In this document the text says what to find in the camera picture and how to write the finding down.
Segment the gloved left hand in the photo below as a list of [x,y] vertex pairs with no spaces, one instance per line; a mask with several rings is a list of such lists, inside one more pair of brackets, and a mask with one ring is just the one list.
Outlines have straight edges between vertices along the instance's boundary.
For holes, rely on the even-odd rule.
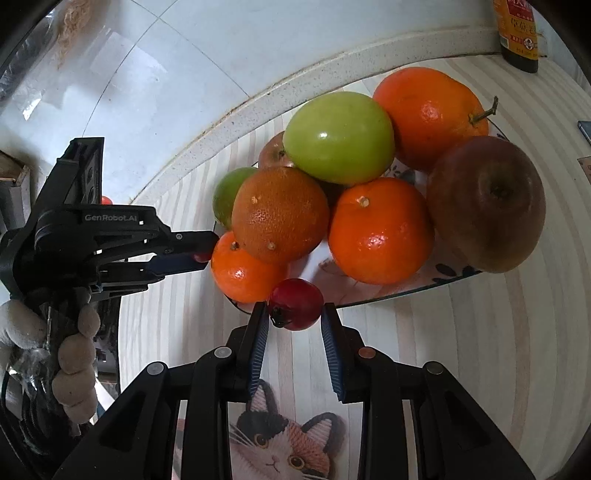
[[[77,332],[66,337],[57,351],[59,368],[52,379],[52,392],[69,420],[77,425],[88,422],[97,409],[93,338],[99,327],[98,313],[91,305],[84,305],[78,314]],[[9,300],[2,304],[1,372],[8,371],[14,348],[40,347],[46,330],[46,323],[22,302]]]

